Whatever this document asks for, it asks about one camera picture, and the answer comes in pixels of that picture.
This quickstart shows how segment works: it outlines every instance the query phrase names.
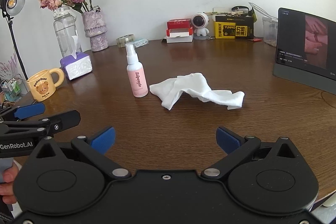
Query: spray bottle label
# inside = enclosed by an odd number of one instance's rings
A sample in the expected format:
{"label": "spray bottle label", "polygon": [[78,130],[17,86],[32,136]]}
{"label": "spray bottle label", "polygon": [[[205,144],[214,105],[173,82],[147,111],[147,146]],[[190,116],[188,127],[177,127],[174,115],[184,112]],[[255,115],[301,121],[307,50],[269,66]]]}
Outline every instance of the spray bottle label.
{"label": "spray bottle label", "polygon": [[135,97],[142,97],[148,93],[143,67],[139,70],[128,71],[128,78]]}

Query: bear illustration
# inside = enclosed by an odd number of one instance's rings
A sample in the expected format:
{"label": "bear illustration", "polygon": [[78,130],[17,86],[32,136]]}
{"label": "bear illustration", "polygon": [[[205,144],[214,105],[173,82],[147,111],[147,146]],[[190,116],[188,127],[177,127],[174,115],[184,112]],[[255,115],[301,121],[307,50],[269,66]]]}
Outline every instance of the bear illustration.
{"label": "bear illustration", "polygon": [[44,81],[44,83],[36,87],[36,91],[38,91],[39,94],[46,94],[48,90],[49,90],[48,81]]}

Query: studio light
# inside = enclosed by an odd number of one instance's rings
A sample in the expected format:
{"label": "studio light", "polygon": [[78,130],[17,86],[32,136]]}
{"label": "studio light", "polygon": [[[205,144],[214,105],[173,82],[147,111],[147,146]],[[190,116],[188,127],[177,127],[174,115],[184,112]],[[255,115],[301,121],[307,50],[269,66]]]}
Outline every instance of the studio light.
{"label": "studio light", "polygon": [[25,67],[23,66],[19,51],[18,51],[17,46],[16,46],[14,33],[13,33],[13,29],[12,29],[13,16],[17,15],[22,10],[24,4],[25,4],[25,0],[0,0],[0,9],[2,10],[2,17],[6,18],[6,20],[7,20],[8,27],[9,27],[9,30],[10,30],[10,34],[12,36],[13,45],[14,45],[14,49],[15,49],[15,52],[16,52],[17,59],[20,63],[22,72],[23,72],[26,80],[28,80]]}

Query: tape roll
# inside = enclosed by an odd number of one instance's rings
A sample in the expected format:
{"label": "tape roll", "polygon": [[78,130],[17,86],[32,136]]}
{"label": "tape roll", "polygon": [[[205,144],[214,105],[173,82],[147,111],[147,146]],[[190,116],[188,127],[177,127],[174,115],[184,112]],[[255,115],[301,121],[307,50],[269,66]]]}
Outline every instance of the tape roll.
{"label": "tape roll", "polygon": [[134,41],[134,35],[133,34],[128,34],[124,35],[123,37],[117,38],[117,45],[119,48],[125,47],[125,44],[128,42],[133,42]]}

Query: astronaut figurine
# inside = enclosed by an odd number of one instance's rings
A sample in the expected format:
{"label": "astronaut figurine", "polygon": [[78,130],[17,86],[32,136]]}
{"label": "astronaut figurine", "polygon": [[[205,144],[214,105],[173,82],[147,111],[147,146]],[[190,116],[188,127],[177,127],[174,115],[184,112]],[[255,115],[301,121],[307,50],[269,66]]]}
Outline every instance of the astronaut figurine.
{"label": "astronaut figurine", "polygon": [[205,13],[197,13],[192,18],[192,23],[195,26],[195,39],[207,39],[209,30],[206,26],[209,24],[209,18]]}

